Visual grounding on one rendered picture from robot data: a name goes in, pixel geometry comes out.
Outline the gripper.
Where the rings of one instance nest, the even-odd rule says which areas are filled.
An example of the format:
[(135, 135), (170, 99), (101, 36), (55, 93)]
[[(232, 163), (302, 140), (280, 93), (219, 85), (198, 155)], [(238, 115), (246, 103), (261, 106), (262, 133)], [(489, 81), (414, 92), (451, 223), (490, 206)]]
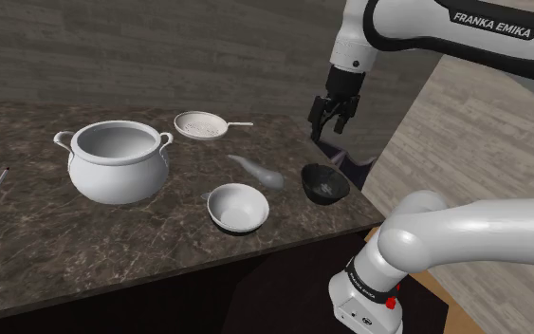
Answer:
[(338, 115), (334, 132), (341, 134), (346, 123), (355, 116), (359, 105), (365, 72), (355, 73), (332, 65), (325, 83), (326, 97), (316, 96), (307, 120), (311, 123), (310, 138), (319, 141), (325, 124)]

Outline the dark purple angular object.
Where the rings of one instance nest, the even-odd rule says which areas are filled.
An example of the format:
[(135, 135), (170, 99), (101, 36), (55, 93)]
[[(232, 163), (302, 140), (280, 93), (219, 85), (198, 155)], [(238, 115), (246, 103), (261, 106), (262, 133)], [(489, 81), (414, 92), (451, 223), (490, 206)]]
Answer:
[(363, 188), (366, 178), (377, 162), (377, 157), (356, 161), (346, 150), (332, 143), (322, 140), (317, 141), (316, 145), (359, 190)]

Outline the black bowl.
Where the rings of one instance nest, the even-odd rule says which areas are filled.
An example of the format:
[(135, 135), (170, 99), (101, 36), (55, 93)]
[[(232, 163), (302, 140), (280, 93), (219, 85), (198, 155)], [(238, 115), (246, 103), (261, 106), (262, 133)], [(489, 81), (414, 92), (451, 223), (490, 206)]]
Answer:
[(301, 178), (305, 195), (318, 205), (334, 204), (350, 193), (347, 179), (326, 165), (306, 164), (301, 171)]

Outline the grey ladle-shaped object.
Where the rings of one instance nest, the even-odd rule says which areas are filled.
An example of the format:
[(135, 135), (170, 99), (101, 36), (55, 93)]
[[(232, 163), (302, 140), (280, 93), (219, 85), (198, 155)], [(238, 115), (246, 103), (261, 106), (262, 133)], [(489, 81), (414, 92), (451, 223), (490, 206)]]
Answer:
[(248, 173), (254, 176), (263, 186), (273, 190), (283, 190), (285, 187), (284, 176), (271, 171), (258, 163), (236, 155), (228, 155), (228, 158), (239, 163)]

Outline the white bowl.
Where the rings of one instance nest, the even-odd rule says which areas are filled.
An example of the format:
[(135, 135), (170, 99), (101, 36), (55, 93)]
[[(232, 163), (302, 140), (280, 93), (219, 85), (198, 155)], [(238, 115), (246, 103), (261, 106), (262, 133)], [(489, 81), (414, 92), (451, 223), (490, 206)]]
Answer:
[(268, 219), (269, 203), (257, 189), (242, 183), (227, 183), (201, 195), (212, 222), (233, 233), (259, 229)]

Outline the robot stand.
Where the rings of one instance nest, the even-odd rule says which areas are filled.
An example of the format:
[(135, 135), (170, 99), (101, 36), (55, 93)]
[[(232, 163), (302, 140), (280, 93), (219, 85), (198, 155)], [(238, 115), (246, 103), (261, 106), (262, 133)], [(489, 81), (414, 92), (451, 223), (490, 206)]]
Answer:
[(240, 260), (220, 334), (354, 334), (333, 313), (332, 276), (365, 245), (363, 232)]

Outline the white two-handled pot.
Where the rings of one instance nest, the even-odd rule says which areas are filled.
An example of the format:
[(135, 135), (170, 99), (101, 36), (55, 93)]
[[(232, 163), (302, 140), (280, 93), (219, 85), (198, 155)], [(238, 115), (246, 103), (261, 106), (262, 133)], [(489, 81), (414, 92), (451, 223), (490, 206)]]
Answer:
[(53, 141), (69, 152), (67, 171), (75, 188), (92, 201), (130, 204), (158, 192), (169, 174), (166, 147), (174, 136), (136, 121), (100, 121)]

